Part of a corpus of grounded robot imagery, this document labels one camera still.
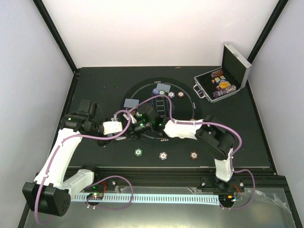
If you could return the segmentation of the green chip stack front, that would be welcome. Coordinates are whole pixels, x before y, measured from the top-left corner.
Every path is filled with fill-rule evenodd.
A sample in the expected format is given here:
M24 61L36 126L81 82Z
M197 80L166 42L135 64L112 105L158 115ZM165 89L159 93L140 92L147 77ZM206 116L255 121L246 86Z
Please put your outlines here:
M138 148L138 149L134 150L134 154L135 154L135 156L139 157L139 156L142 156L143 151L140 148Z

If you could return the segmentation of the dealt card seat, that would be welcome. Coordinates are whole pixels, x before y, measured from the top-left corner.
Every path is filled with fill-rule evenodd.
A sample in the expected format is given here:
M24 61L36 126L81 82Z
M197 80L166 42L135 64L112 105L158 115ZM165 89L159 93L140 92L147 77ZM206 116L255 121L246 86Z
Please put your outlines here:
M160 91L164 91L165 93L169 93L171 90L171 86L169 84L158 83L156 89Z
M134 108L137 107L139 104L138 99L125 99L124 101L124 108Z

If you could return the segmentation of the blue chip stack front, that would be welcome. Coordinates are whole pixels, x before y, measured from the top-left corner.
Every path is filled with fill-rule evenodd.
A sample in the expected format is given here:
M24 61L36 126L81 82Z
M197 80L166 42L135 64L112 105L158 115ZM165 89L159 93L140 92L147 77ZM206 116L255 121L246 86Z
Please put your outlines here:
M161 160L166 160L167 157L168 157L168 155L167 155L167 153L165 153L165 152L161 152L161 153L159 154L159 158L160 158Z

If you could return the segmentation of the purple small blind button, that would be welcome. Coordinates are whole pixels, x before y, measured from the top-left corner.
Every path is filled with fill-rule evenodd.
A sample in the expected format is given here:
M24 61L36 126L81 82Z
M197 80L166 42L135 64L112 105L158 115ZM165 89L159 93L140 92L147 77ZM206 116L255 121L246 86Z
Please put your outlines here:
M152 90L152 93L153 93L154 95L159 95L159 91L158 91L156 88Z

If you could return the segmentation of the blue chips top seat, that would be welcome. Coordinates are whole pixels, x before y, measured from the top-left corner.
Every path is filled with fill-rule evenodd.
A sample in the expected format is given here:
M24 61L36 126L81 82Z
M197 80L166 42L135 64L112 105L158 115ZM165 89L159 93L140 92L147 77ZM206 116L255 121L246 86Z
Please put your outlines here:
M168 97L169 97L169 98L173 98L174 96L175 96L175 93L174 93L174 92L169 92L169 93L168 93Z

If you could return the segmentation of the dealt card top seat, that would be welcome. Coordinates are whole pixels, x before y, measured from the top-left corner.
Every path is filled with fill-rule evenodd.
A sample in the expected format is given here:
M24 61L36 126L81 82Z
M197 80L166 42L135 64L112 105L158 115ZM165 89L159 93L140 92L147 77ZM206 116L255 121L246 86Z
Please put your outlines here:
M158 83L156 89L160 91L164 91L165 93L169 93L171 90L171 86L169 84Z

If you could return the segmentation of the brown chips top seat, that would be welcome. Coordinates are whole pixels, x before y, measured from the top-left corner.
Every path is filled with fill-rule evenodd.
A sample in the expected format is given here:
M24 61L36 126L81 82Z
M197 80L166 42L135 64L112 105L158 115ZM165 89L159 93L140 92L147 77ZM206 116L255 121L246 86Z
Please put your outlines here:
M184 93L182 91L178 92L178 97L184 97Z

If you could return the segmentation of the brown chip stack front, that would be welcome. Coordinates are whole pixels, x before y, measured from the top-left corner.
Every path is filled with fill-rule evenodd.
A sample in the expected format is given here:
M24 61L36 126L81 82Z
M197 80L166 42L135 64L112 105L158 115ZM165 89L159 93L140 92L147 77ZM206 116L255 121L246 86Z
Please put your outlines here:
M193 160L195 160L195 159L198 158L198 154L197 154L196 152L191 152L191 153L190 153L190 157L191 157Z

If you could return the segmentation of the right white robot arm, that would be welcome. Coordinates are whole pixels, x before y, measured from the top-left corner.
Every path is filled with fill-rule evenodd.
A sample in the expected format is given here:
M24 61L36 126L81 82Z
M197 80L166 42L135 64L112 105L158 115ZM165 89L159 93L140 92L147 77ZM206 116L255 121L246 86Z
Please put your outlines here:
M201 142L214 158L216 188L221 192L227 192L233 186L232 176L235 172L233 155L242 145L242 139L236 131L212 122L211 116L197 121L173 119L171 108L169 117L159 116L148 103L131 108L129 113L132 118L132 134L136 136L153 131L165 138L192 139Z

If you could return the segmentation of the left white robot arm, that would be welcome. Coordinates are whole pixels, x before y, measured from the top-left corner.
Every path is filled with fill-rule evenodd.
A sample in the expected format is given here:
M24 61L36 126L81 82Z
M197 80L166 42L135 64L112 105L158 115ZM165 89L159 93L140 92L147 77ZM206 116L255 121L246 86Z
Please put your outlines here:
M87 186L96 190L101 186L101 176L86 168L64 179L71 158L85 135L102 138L123 130L122 123L115 117L97 121L96 111L97 103L83 100L77 111L61 119L57 140L46 163L34 181L26 182L22 189L28 206L36 215L61 217L66 214L71 199L81 190Z

